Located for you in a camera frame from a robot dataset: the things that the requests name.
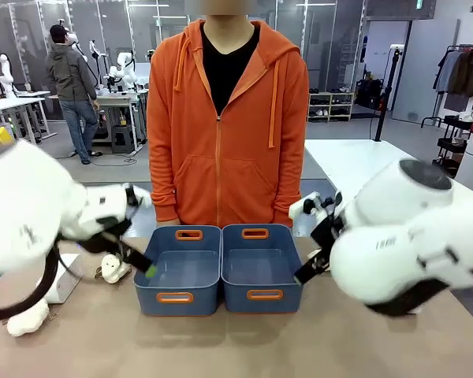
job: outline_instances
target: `black shirt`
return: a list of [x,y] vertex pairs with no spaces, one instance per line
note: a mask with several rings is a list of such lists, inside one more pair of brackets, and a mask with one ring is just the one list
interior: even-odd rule
[[229,98],[237,86],[238,80],[244,74],[255,48],[258,46],[259,27],[254,26],[254,34],[249,39],[249,42],[240,49],[226,55],[221,54],[210,43],[203,30],[203,24],[201,25],[201,32],[203,40],[203,67],[210,84],[212,101],[218,116],[220,116],[222,110],[228,105]]

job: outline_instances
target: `hand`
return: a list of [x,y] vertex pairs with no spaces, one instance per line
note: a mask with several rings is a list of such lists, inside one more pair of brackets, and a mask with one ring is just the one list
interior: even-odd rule
[[156,222],[157,228],[160,228],[163,226],[180,226],[180,225],[181,225],[181,221],[179,220],[179,218],[174,219],[174,220],[168,220],[166,222]]

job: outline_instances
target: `blue plastic basket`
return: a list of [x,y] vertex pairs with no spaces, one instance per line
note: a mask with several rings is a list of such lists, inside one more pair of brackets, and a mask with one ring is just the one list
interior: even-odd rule
[[303,288],[289,229],[280,224],[235,224],[222,230],[222,280],[228,311],[294,313]]
[[161,227],[147,246],[158,269],[134,278],[140,308],[147,315],[203,316],[217,309],[221,276],[221,230],[212,226]]

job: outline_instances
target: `person in gray jacket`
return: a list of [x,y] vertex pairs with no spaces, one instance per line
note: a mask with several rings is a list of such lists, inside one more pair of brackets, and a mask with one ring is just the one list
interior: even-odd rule
[[[96,91],[83,56],[69,45],[67,31],[61,25],[50,29],[51,51],[47,55],[47,79],[55,85],[63,117],[82,164],[90,164],[90,157],[102,156],[92,151],[97,128],[95,109],[99,109]],[[80,118],[85,120],[84,132]]]

